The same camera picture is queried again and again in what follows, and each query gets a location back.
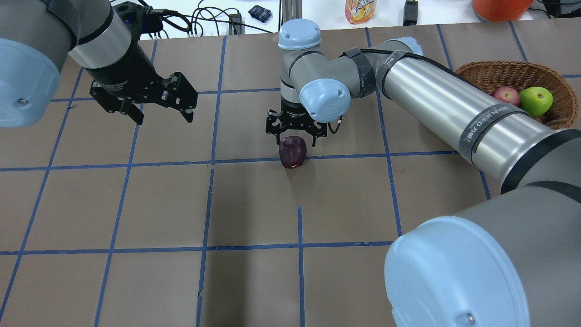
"white surface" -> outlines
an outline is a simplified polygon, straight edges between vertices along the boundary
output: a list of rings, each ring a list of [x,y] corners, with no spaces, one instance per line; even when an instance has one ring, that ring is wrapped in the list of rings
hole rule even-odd
[[[111,5],[115,6],[120,3],[123,3],[127,0],[115,0],[111,3]],[[131,2],[139,3],[137,0],[130,0]],[[182,13],[183,15],[191,15],[193,11],[198,7],[199,0],[145,0],[145,2],[152,6],[154,9],[170,9],[175,10],[177,12]],[[254,19],[250,16],[248,11],[250,8],[254,7],[255,5],[262,6],[272,12],[272,17],[266,21],[265,23]],[[240,10],[242,14],[242,23],[256,26],[261,29],[265,29],[268,31],[276,32],[278,31],[278,0],[204,0],[200,7],[217,7],[222,10],[226,8],[237,8]],[[217,15],[219,12],[213,10],[212,13]],[[235,10],[228,10],[228,13],[236,13]],[[206,11],[202,12],[204,17],[210,18],[210,14]],[[220,15],[218,20],[228,20],[225,15]],[[183,20],[179,18],[171,18],[172,22],[176,23],[179,26],[184,26],[185,23]],[[204,22],[203,20],[198,20],[200,24],[202,24],[204,28],[204,36],[211,36],[211,35],[218,35],[216,32],[216,24],[213,22]],[[170,38],[177,38],[177,37],[187,37],[185,32],[176,30],[175,28],[171,27],[167,23],[163,24],[164,30],[170,36]],[[227,35],[228,34],[228,23],[218,23],[218,28],[220,30],[220,35]],[[244,27],[244,34],[256,34],[256,33],[265,33],[260,30],[255,30],[250,27]],[[166,38],[164,32],[161,32],[162,38]],[[141,36],[142,40],[148,40],[149,36],[147,34]]]
[[[112,5],[117,5],[125,0],[115,0]],[[176,10],[184,15],[191,15],[198,7],[198,0],[145,0],[154,9]],[[303,0],[303,18],[310,19],[317,23],[323,30],[339,29],[360,29],[363,27],[379,26],[401,26],[403,24],[403,7],[406,0],[376,0],[376,11],[373,18],[363,24],[352,25],[345,18],[345,0]],[[426,24],[452,24],[452,23],[475,23],[480,20],[472,11],[472,0],[418,0],[418,25]],[[200,7],[213,6],[221,9],[237,8],[242,14],[244,24],[260,27],[265,30],[278,30],[278,0],[204,0]],[[250,17],[248,10],[255,5],[260,5],[272,11],[272,17],[266,22]],[[538,2],[534,1],[532,8],[544,9]],[[529,10],[521,20],[546,19],[544,13]],[[221,15],[219,20],[228,20]],[[184,26],[181,19],[172,18],[180,26]],[[218,35],[216,25],[212,22],[199,21],[204,27],[204,36]],[[220,35],[226,35],[228,23],[218,23]],[[170,38],[187,37],[185,32],[178,31],[168,24],[164,24],[164,29]],[[244,34],[264,33],[259,30],[244,28]],[[142,35],[141,39],[148,39],[148,35]]]

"green apple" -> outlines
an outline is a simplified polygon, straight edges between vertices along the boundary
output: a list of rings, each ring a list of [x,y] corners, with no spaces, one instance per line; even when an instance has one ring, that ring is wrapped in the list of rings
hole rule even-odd
[[[533,86],[522,90],[521,109],[532,118],[537,118],[547,112],[553,104],[553,95],[544,87]]]

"orange container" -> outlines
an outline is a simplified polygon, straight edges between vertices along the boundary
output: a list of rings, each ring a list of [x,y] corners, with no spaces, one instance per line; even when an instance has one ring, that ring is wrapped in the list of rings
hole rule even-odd
[[[351,24],[365,23],[375,13],[376,0],[345,0],[345,18]]]
[[[474,13],[488,22],[519,20],[533,0],[472,0]]]

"light blue joint cap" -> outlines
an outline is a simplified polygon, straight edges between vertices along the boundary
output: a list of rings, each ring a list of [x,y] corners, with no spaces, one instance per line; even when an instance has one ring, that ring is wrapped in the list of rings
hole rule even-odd
[[[36,49],[0,38],[0,127],[39,121],[59,88],[59,70]]]
[[[334,79],[308,82],[299,93],[300,103],[316,122],[330,123],[344,115],[351,104],[345,84]]]
[[[283,50],[308,49],[321,44],[321,29],[308,19],[289,20],[278,33],[278,47]]]
[[[399,237],[385,259],[385,287],[398,327],[530,327],[508,255],[464,218],[434,218]]]
[[[421,56],[424,55],[424,50],[422,49],[421,45],[415,38],[412,38],[410,36],[404,36],[400,38],[393,38],[385,42],[389,41],[400,41],[401,43],[405,44],[411,50],[411,52]]]

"purple fruit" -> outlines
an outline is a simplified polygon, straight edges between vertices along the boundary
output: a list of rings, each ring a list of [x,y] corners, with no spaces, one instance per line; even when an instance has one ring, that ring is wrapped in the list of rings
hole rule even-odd
[[[278,146],[278,155],[285,168],[297,168],[307,158],[307,144],[300,136],[287,136]]]

